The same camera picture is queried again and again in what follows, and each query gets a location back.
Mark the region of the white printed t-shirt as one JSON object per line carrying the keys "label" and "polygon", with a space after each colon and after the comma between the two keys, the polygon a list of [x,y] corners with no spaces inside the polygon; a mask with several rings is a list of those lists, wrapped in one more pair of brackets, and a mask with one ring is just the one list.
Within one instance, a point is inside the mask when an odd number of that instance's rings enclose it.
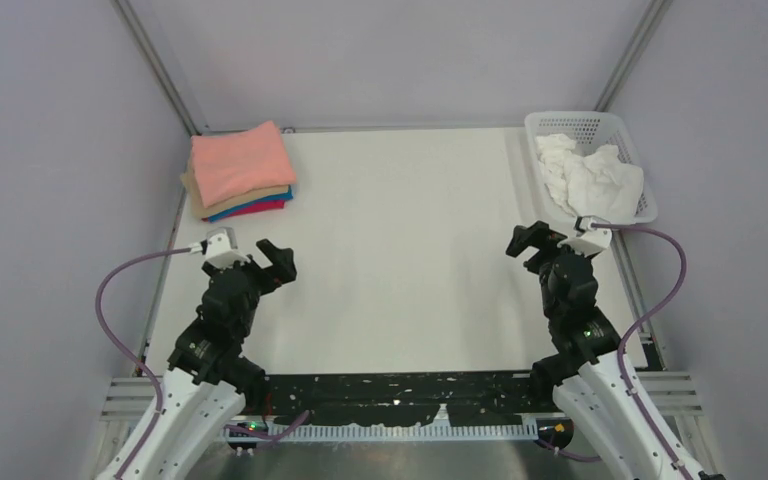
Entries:
{"label": "white printed t-shirt", "polygon": [[643,194],[644,172],[619,158],[615,145],[598,147],[590,155],[565,134],[537,136],[538,167],[546,190],[564,212],[597,216],[614,224],[633,221]]}

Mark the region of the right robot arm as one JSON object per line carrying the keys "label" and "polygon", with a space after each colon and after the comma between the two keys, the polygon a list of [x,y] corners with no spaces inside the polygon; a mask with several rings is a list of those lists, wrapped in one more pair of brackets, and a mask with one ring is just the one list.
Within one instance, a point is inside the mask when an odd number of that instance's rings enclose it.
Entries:
{"label": "right robot arm", "polygon": [[534,249],[523,266],[539,280],[557,350],[532,365],[532,400],[559,408],[617,479],[715,479],[670,429],[632,366],[627,343],[636,329],[619,334],[597,305],[593,260],[610,246],[613,229],[580,217],[574,237],[543,221],[513,230],[506,253]]}

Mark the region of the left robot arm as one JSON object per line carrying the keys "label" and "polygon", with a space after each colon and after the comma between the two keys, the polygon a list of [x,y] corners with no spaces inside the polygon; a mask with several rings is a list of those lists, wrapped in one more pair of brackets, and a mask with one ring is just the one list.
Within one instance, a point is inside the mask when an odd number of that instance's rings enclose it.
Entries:
{"label": "left robot arm", "polygon": [[267,398],[265,371],[242,354],[260,300],[297,278],[295,255],[267,239],[257,248],[269,260],[259,265],[242,254],[231,230],[171,255],[203,258],[208,286],[196,316],[178,336],[164,373],[155,374],[124,346],[102,310],[107,275],[95,297],[95,313],[105,335],[146,375],[153,400],[119,452],[98,473],[100,479],[183,479],[197,460],[241,412],[258,412]]}

